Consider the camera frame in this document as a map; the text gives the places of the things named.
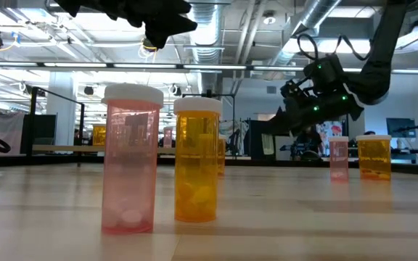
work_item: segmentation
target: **computer monitor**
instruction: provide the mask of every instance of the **computer monitor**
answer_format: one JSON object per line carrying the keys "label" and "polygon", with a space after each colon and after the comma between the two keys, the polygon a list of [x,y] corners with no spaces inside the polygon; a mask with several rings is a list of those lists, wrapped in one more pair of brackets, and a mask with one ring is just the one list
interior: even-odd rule
{"label": "computer monitor", "polygon": [[393,138],[415,138],[416,130],[405,130],[401,131],[404,128],[415,127],[414,119],[406,118],[387,118],[386,126],[388,128],[388,135],[391,135]]}

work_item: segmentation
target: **ceiling duct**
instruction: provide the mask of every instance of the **ceiling duct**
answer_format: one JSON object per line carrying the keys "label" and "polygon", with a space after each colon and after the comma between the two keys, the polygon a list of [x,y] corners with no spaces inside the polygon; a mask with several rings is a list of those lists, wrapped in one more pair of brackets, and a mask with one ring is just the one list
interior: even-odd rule
{"label": "ceiling duct", "polygon": [[[304,10],[300,14],[288,19],[284,28],[283,39],[285,46],[292,36],[296,36],[299,33],[309,33],[309,30],[314,30],[314,33],[317,34],[319,32],[319,26],[340,2],[341,0],[308,0]],[[288,65],[290,60],[295,56],[295,53],[284,50],[285,46],[271,60],[270,65]]]}
{"label": "ceiling duct", "polygon": [[[219,45],[221,40],[222,6],[219,4],[193,4],[188,18],[197,22],[197,29],[190,33],[193,45],[204,48],[193,48],[194,61],[197,64],[215,65],[220,62],[221,50],[208,48]],[[221,74],[214,72],[198,73],[198,88],[202,93],[211,90],[222,93]]]}

